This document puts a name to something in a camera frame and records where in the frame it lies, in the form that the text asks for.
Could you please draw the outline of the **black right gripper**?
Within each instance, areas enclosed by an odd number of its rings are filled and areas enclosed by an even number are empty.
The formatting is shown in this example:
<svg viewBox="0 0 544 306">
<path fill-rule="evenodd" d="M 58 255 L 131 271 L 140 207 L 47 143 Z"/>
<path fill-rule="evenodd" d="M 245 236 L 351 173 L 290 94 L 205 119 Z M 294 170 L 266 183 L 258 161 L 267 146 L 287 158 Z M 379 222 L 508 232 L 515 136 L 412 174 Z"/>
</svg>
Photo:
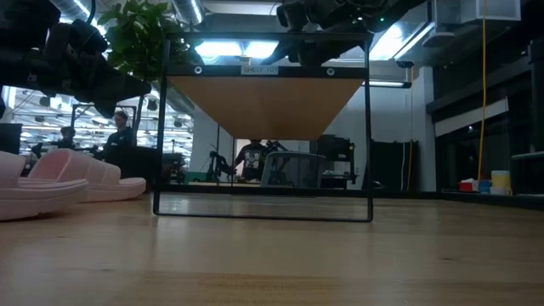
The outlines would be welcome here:
<svg viewBox="0 0 544 306">
<path fill-rule="evenodd" d="M 308 24 L 319 33 L 365 33 L 363 2 L 293 2 L 276 9 L 280 25 L 289 32 L 303 32 Z M 275 59 L 285 57 L 302 66 L 320 66 L 360 44 L 344 40 L 282 40 L 275 47 Z"/>
</svg>

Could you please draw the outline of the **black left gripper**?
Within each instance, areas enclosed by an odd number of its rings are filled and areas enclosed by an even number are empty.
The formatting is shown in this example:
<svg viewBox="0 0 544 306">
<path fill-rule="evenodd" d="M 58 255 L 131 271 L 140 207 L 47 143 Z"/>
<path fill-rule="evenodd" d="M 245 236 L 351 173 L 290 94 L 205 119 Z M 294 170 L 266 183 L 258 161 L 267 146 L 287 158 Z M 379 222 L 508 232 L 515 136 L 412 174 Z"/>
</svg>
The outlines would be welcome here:
<svg viewBox="0 0 544 306">
<path fill-rule="evenodd" d="M 151 85 L 110 66 L 102 57 L 107 42 L 97 28 L 83 20 L 59 23 L 42 49 L 48 73 L 41 92 L 48 97 L 69 94 L 93 102 L 104 118 L 112 118 L 118 102 L 149 94 Z"/>
</svg>

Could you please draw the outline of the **pink slide sandal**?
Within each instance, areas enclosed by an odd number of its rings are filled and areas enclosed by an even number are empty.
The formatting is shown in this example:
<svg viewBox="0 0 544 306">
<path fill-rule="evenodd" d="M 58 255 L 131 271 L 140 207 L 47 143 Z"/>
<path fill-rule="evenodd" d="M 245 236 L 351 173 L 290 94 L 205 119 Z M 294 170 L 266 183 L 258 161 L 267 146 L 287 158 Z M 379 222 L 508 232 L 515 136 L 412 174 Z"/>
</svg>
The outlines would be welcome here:
<svg viewBox="0 0 544 306">
<path fill-rule="evenodd" d="M 145 192 L 144 178 L 121 178 L 121 169 L 70 149 L 57 149 L 41 157 L 23 183 L 48 184 L 86 179 L 81 202 L 124 201 Z"/>
<path fill-rule="evenodd" d="M 25 158 L 0 151 L 0 221 L 32 218 L 82 200 L 88 181 L 23 183 Z"/>
</svg>

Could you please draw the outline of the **person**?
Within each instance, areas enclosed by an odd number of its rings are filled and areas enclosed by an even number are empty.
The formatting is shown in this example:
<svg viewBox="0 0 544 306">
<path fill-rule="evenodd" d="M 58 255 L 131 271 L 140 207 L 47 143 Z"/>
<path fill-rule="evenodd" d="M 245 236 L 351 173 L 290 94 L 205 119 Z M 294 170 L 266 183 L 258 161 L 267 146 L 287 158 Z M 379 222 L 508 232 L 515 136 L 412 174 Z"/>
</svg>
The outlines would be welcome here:
<svg viewBox="0 0 544 306">
<path fill-rule="evenodd" d="M 128 125 L 128 115 L 122 111 L 116 111 L 114 114 L 116 131 L 111 134 L 103 146 L 104 150 L 109 150 L 113 147 L 132 147 L 135 146 L 134 131 Z"/>
<path fill-rule="evenodd" d="M 240 179 L 243 181 L 260 181 L 263 175 L 267 147 L 261 144 L 260 139 L 251 139 L 243 146 L 235 158 L 233 167 L 243 164 Z"/>
<path fill-rule="evenodd" d="M 75 128 L 68 126 L 60 129 L 62 139 L 56 143 L 56 146 L 61 149 L 75 149 L 74 137 L 76 135 Z"/>
</svg>

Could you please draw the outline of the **green potted plant black pot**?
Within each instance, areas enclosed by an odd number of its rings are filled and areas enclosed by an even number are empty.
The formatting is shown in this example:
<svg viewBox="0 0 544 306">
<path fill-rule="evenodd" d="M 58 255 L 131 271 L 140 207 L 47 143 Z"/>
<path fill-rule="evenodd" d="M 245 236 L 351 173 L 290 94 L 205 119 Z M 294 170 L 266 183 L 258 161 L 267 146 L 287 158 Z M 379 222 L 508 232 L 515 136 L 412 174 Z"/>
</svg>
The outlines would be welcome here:
<svg viewBox="0 0 544 306">
<path fill-rule="evenodd" d="M 107 62 L 150 87 L 161 79 L 165 36 L 186 30 L 182 22 L 167 16 L 168 6 L 167 3 L 152 3 L 150 0 L 127 0 L 106 10 L 96 21 L 97 26 L 111 24 L 105 31 L 105 39 L 110 44 Z M 170 60 L 174 64 L 203 65 L 196 51 L 202 43 L 201 39 L 172 40 Z M 147 94 L 139 95 L 135 122 L 124 144 L 129 148 L 138 145 L 139 124 Z"/>
</svg>

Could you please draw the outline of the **ceiling light tube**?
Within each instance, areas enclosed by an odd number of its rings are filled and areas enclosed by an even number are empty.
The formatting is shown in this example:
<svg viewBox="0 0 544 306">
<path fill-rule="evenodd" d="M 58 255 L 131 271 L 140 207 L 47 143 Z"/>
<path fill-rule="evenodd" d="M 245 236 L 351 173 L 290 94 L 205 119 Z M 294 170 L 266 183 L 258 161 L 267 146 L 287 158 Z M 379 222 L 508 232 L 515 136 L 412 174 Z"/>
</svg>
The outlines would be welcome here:
<svg viewBox="0 0 544 306">
<path fill-rule="evenodd" d="M 369 84 L 373 88 L 411 88 L 411 82 L 392 82 L 392 81 L 369 81 Z"/>
</svg>

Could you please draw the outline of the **black equipment rack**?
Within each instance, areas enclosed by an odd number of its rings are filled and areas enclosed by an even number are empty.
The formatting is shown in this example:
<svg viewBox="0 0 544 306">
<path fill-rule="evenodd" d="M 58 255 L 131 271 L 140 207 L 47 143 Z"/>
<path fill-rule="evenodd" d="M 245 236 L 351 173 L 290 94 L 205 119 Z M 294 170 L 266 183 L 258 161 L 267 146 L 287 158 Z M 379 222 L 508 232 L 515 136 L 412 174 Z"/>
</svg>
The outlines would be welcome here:
<svg viewBox="0 0 544 306">
<path fill-rule="evenodd" d="M 346 190 L 355 184 L 358 174 L 354 167 L 355 145 L 349 138 L 333 134 L 322 134 L 310 143 L 310 153 L 324 156 L 320 187 L 322 189 Z"/>
</svg>

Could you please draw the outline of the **dark background monitor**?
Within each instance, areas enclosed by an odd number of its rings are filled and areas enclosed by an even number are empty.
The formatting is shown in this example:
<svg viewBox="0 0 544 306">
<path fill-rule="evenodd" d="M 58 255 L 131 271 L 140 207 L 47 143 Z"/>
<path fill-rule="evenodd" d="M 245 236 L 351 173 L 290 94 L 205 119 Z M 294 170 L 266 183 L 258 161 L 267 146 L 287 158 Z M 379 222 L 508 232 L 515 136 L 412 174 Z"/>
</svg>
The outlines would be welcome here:
<svg viewBox="0 0 544 306">
<path fill-rule="evenodd" d="M 0 123 L 0 151 L 18 155 L 21 133 L 20 123 Z"/>
</svg>

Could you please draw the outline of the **black cabinet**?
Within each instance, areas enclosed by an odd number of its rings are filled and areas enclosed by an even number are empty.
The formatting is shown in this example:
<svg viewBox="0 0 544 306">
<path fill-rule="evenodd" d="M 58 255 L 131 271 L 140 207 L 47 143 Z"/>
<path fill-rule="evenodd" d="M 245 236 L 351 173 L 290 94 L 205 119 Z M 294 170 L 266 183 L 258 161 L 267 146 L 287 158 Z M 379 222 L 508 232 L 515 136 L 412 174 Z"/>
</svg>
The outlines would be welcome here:
<svg viewBox="0 0 544 306">
<path fill-rule="evenodd" d="M 371 174 L 383 189 L 420 190 L 419 142 L 371 143 Z"/>
</svg>

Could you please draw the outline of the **yellow white cup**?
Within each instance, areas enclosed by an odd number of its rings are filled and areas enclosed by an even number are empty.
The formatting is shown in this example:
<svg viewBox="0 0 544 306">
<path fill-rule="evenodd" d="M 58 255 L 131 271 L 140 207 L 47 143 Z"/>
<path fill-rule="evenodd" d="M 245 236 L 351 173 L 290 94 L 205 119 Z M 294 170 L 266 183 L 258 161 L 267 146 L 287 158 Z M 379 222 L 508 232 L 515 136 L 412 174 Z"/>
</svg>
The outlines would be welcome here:
<svg viewBox="0 0 544 306">
<path fill-rule="evenodd" d="M 513 193 L 509 171 L 494 170 L 491 172 L 490 193 L 495 196 L 510 196 Z"/>
</svg>

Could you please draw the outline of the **wooden shelf black metal frame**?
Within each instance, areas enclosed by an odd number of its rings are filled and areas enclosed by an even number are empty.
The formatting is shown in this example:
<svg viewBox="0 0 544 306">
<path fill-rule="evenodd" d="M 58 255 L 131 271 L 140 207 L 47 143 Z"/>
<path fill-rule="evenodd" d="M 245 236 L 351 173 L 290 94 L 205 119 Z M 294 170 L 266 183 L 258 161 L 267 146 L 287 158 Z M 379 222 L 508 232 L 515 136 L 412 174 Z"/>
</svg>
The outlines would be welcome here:
<svg viewBox="0 0 544 306">
<path fill-rule="evenodd" d="M 173 85 L 235 139 L 316 140 L 358 88 L 370 66 L 174 65 L 174 39 L 239 39 L 289 43 L 356 42 L 357 33 L 174 32 L 163 40 L 156 161 L 162 162 L 167 86 Z"/>
</svg>

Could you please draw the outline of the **silver ventilation duct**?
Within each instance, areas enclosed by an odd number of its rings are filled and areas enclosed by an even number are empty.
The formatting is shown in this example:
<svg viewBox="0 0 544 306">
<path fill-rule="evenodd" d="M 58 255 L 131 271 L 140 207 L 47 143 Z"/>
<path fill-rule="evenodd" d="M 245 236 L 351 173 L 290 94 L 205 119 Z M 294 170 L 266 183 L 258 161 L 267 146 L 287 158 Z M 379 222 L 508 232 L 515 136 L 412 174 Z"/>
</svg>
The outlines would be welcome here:
<svg viewBox="0 0 544 306">
<path fill-rule="evenodd" d="M 201 0 L 172 0 L 176 19 L 186 24 L 199 25 L 206 11 Z"/>
</svg>

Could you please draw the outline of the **black aluminium table frame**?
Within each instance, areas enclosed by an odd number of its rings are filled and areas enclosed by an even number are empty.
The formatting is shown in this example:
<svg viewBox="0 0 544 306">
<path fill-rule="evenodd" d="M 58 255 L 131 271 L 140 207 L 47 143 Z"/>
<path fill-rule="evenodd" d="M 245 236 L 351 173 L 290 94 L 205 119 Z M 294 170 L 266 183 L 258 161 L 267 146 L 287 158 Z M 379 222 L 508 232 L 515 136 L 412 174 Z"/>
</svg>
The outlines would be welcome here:
<svg viewBox="0 0 544 306">
<path fill-rule="evenodd" d="M 243 196 L 304 196 L 304 197 L 350 197 L 366 198 L 366 190 L 316 190 L 316 189 L 287 189 L 261 188 L 217 185 L 155 185 L 154 190 L 166 193 L 198 193 L 198 194 L 231 194 Z M 443 200 L 483 204 L 497 207 L 513 207 L 544 212 L 544 196 L 532 195 L 486 195 L 477 193 L 451 192 L 407 192 L 374 189 L 373 199 L 402 199 L 402 200 Z"/>
</svg>

